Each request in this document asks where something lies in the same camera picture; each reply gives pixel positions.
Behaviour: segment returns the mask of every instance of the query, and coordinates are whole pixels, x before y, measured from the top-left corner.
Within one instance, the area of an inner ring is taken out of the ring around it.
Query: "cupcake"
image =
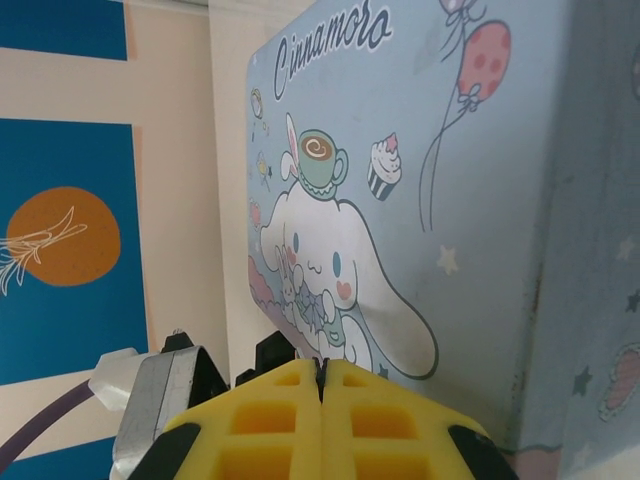
[[[380,201],[387,199],[393,188],[402,177],[398,154],[398,139],[392,133],[381,142],[371,147],[371,163],[369,163],[369,188]]]

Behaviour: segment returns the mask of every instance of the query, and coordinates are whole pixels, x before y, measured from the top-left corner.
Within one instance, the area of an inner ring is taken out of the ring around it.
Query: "orange sun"
[[[52,188],[9,221],[0,239],[0,287],[6,295],[13,274],[22,285],[25,270],[49,285],[83,285],[107,274],[119,257],[120,230],[109,207],[81,188]]]

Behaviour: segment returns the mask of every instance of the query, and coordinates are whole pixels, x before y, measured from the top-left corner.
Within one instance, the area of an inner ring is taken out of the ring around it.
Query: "latte art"
[[[333,146],[322,137],[307,137],[302,141],[302,151],[314,160],[329,160],[333,157]]]

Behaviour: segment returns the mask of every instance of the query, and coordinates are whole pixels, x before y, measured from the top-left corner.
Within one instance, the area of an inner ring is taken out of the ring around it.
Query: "yellow foam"
[[[173,419],[201,426],[176,480],[473,480],[448,428],[476,422],[341,360],[321,404],[315,374],[295,360]]]

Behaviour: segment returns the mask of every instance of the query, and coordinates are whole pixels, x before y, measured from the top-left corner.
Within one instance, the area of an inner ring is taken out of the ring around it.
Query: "character face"
[[[313,294],[321,295],[327,290],[335,306],[348,310],[357,297],[357,242],[350,244],[348,226],[343,225],[335,201],[309,198],[299,185],[290,193],[289,202],[296,208],[289,211],[283,229],[289,264],[302,267],[304,281]],[[313,209],[304,208],[309,201],[313,202]]]

